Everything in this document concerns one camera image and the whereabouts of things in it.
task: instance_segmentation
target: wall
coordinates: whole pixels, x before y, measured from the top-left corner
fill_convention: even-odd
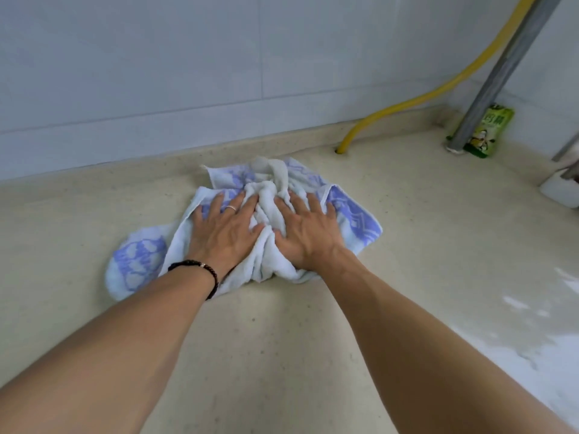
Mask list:
[[[517,113],[504,137],[549,158],[579,131],[578,13],[579,0],[561,1],[498,98]],[[495,61],[458,86],[449,103],[465,112]]]
[[[458,72],[499,6],[0,0],[0,179],[365,116]]]

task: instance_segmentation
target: towel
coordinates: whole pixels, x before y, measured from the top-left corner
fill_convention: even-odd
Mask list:
[[[250,255],[221,282],[214,297],[237,289],[250,280],[262,282],[274,274],[294,283],[304,283],[316,277],[314,272],[294,268],[276,246],[273,229],[277,228],[286,235],[286,224],[273,198],[279,196],[293,210],[289,189],[308,207],[306,194],[314,193],[324,212],[326,201],[330,201],[336,208],[344,243],[355,254],[382,233],[378,221],[338,185],[326,182],[294,159],[282,161],[260,157],[249,164],[206,169],[213,189],[199,187],[179,221],[135,231],[113,252],[106,269],[105,282],[114,299],[128,297],[151,280],[165,274],[171,263],[184,260],[193,229],[189,219],[192,211],[200,204],[205,218],[211,201],[221,192],[225,194],[222,211],[242,190],[246,192],[244,204],[258,193],[259,202],[251,218],[250,228],[261,222],[266,226]]]

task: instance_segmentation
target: yellow hose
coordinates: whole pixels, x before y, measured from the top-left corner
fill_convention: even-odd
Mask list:
[[[338,146],[336,149],[336,153],[343,154],[346,152],[356,134],[358,134],[358,132],[364,129],[366,126],[374,123],[376,120],[434,99],[436,96],[452,90],[462,81],[467,80],[486,61],[488,61],[489,58],[495,54],[498,49],[506,45],[507,41],[511,38],[513,33],[515,33],[521,21],[523,21],[523,18],[529,11],[534,1],[535,0],[520,0],[507,23],[503,26],[498,35],[496,35],[494,41],[490,43],[490,45],[474,60],[471,65],[465,68],[464,71],[458,74],[454,79],[448,81],[444,85],[439,86],[436,90],[432,90],[431,92],[423,94],[422,96],[415,97],[414,99],[397,103],[396,105],[389,106],[388,108],[381,109],[380,111],[376,111],[374,114],[370,114],[366,118],[363,118],[350,130],[350,132],[348,132],[348,134],[346,134],[342,140],[342,143],[340,143],[340,146]]]

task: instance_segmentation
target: person's left hand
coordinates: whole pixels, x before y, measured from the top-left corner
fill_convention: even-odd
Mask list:
[[[250,230],[250,219],[258,196],[253,195],[241,207],[244,197],[245,191],[242,191],[229,203],[235,210],[226,208],[220,213],[223,203],[223,193],[220,193],[211,202],[207,219],[203,219],[200,205],[191,215],[193,235],[186,259],[209,265],[220,282],[249,255],[265,226],[257,224]]]

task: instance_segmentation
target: white container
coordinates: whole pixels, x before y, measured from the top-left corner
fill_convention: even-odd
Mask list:
[[[567,169],[555,172],[539,187],[543,195],[569,208],[579,207],[579,183],[572,179],[563,179],[561,175]]]

